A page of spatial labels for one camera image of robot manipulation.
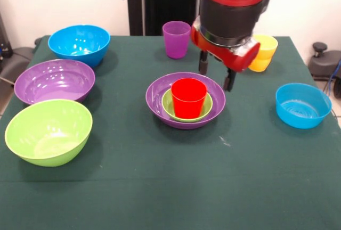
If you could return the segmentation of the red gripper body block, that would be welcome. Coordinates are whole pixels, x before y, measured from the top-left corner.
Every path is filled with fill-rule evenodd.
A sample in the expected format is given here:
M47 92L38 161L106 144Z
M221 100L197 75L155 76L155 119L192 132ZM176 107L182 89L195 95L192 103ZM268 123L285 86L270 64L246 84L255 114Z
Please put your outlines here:
M235 72L247 69L259 52L261 44L248 38L240 46L223 47L209 42L200 32L200 17L196 17L190 31L192 42L203 52L220 60L227 68Z

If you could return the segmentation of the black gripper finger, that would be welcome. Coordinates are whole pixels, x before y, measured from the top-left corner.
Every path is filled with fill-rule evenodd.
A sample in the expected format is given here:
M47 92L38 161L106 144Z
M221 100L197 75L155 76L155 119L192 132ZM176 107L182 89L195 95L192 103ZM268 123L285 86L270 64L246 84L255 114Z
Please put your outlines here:
M200 52L200 58L199 58L199 73L201 75L206 75L207 68L208 68L208 61L207 61L208 52L207 51L201 51Z
M234 81L236 78L236 72L230 68L227 68L227 75L224 79L223 89L230 92L233 88Z

